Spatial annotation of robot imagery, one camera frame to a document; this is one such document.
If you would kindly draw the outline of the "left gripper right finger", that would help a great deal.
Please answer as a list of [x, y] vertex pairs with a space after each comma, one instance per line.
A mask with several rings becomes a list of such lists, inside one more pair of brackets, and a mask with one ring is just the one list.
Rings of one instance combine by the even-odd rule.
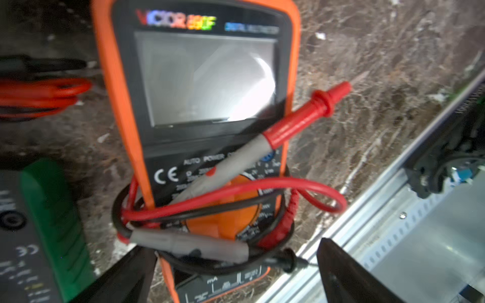
[[402, 302], [331, 239], [320, 241], [317, 261], [328, 302]]

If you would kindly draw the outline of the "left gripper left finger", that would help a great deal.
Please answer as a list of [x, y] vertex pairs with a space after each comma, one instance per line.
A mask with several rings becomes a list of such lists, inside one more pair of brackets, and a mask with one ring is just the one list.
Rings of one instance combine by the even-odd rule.
[[156, 263], [154, 250], [136, 246], [71, 301], [144, 303], [149, 296]]

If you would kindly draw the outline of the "orange Victor multimeter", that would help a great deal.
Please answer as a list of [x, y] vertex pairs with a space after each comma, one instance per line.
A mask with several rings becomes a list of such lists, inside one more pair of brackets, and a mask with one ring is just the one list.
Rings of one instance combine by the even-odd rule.
[[350, 91], [293, 110], [301, 19], [293, 1], [93, 1], [104, 79], [131, 183], [119, 237], [159, 257], [174, 302], [208, 302], [271, 269], [307, 266], [286, 243], [299, 200], [346, 199], [291, 176], [289, 140]]

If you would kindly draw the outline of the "green multimeter centre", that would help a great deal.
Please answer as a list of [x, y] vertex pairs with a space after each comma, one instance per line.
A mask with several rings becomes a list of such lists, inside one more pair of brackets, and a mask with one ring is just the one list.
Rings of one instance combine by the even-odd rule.
[[70, 302], [96, 279], [63, 169], [1, 161], [1, 302]]

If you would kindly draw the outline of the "aluminium front rail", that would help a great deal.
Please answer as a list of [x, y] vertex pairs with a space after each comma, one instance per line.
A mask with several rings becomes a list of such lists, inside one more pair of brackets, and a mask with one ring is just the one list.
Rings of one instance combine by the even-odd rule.
[[[404, 164], [480, 85], [478, 73], [403, 154], [303, 255], [317, 261], [331, 239], [402, 302], [484, 301], [484, 165], [472, 179], [456, 172], [443, 192], [419, 198]], [[261, 302], [328, 302], [319, 266], [280, 277]]]

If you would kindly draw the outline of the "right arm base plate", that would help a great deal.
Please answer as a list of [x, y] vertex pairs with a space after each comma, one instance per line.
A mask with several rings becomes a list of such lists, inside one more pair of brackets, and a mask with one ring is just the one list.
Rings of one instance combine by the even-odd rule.
[[484, 165], [484, 83], [444, 120], [404, 164], [410, 188], [419, 198], [443, 192], [456, 172], [472, 179]]

